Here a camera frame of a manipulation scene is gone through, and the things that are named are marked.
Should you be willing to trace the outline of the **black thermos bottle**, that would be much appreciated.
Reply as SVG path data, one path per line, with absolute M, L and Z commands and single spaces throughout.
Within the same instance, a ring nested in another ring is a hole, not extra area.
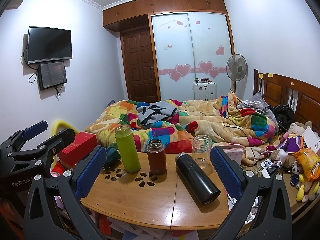
M 201 205 L 211 203 L 218 198 L 221 191 L 190 155 L 180 153 L 176 156 L 175 162 L 177 172 Z

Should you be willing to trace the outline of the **red gift box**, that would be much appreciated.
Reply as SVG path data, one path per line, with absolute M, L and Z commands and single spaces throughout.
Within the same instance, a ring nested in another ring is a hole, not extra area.
M 58 158 L 69 166 L 74 166 L 89 155 L 98 145 L 97 137 L 93 133 L 80 132 L 74 141 L 58 153 Z

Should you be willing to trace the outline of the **yellow plastic chair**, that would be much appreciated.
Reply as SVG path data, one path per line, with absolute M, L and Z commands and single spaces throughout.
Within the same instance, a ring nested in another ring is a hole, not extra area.
M 64 128 L 71 128 L 75 132 L 75 134 L 79 133 L 79 131 L 75 127 L 73 127 L 72 125 L 70 125 L 66 121 L 57 120 L 52 126 L 51 136 L 56 135 L 59 131 L 63 130 Z M 58 161 L 57 156 L 54 156 L 53 157 L 53 163 L 51 164 L 51 170 L 54 168 L 54 166 L 56 165 L 57 161 Z M 74 166 L 67 165 L 63 161 L 61 162 L 61 165 L 65 169 L 71 168 L 71 170 L 73 170 L 73 168 L 74 168 Z

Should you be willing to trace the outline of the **yellow plush toy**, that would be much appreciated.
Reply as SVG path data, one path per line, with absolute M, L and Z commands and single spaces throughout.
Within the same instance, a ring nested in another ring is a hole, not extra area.
M 308 181 L 303 174 L 300 174 L 298 179 L 296 201 L 305 203 L 315 200 L 319 196 L 319 181 Z

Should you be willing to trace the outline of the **dark teal mug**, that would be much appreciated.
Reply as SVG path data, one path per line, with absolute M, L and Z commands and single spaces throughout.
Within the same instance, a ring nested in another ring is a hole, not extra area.
M 117 161 L 119 161 L 121 159 L 121 156 L 120 156 L 119 152 L 115 148 L 113 148 L 111 146 L 106 148 L 106 153 L 107 153 L 107 157 L 106 157 L 106 162 L 105 162 L 105 164 L 103 166 L 104 170 L 109 169 Z

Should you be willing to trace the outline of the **pink phone case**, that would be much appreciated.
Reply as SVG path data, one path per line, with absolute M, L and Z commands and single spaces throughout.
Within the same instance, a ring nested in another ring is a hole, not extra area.
M 242 163 L 242 156 L 246 153 L 244 148 L 223 148 L 224 152 L 233 161 L 236 161 L 239 165 Z

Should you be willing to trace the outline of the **purple snack bag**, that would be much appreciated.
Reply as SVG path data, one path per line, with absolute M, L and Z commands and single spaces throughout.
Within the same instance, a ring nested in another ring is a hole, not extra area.
M 280 149 L 285 150 L 288 154 L 294 154 L 302 149 L 303 137 L 297 134 L 289 134 Z

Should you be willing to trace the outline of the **colourful patchwork blanket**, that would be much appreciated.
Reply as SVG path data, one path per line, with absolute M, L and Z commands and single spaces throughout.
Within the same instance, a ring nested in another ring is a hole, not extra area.
M 248 166 L 263 159 L 265 151 L 274 150 L 279 142 L 276 125 L 253 109 L 237 109 L 241 100 L 233 92 L 210 101 L 166 102 L 178 108 L 178 113 L 167 120 L 142 126 L 136 110 L 139 102 L 122 100 L 109 105 L 85 131 L 95 134 L 100 145 L 116 148 L 115 129 L 127 125 L 133 131 L 137 151 L 146 152 L 148 141 L 159 139 L 166 153 L 190 153 L 193 139 L 197 135 L 207 135 L 213 145 L 244 146 L 246 153 L 242 162 Z

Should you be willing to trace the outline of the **grey striped pillow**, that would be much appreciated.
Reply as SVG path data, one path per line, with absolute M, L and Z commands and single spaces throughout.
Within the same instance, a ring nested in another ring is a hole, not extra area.
M 260 92 L 255 93 L 250 99 L 243 100 L 237 109 L 250 108 L 257 111 L 260 114 L 265 115 L 276 125 L 276 132 L 279 132 L 279 125 L 276 120 L 274 113 L 272 112 L 272 107 L 267 104 Z

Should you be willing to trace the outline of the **wooden bed headboard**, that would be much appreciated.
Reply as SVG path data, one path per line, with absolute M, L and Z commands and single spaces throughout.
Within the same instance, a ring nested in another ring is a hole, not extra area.
M 295 121 L 312 123 L 312 130 L 319 133 L 320 91 L 309 83 L 272 73 L 254 70 L 253 93 L 260 92 L 270 106 L 289 105 Z

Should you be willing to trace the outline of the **white suitcase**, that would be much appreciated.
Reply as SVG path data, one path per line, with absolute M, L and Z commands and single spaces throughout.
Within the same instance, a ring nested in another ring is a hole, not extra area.
M 193 82 L 193 93 L 195 100 L 210 101 L 217 98 L 216 83 Z

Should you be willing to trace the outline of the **standing electric fan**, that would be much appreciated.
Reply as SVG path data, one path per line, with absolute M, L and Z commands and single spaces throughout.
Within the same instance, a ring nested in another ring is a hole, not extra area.
M 236 83 L 241 81 L 247 74 L 248 65 L 241 54 L 232 55 L 226 65 L 226 73 L 231 80 L 231 90 L 236 92 Z

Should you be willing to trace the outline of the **white sliding wardrobe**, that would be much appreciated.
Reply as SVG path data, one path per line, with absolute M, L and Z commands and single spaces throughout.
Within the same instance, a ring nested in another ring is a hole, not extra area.
M 195 100 L 193 82 L 215 82 L 217 98 L 229 93 L 232 48 L 225 14 L 156 15 L 151 24 L 162 100 Z

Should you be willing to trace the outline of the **small wall monitor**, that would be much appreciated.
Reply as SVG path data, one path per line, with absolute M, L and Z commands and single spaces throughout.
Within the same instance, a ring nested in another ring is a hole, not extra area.
M 45 90 L 67 82 L 66 68 L 63 61 L 42 63 L 37 69 L 40 90 Z

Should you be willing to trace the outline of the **wall mounted black television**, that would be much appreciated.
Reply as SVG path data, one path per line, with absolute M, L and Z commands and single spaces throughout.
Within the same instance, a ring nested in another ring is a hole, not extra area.
M 72 31 L 50 27 L 29 27 L 27 40 L 27 64 L 70 60 Z

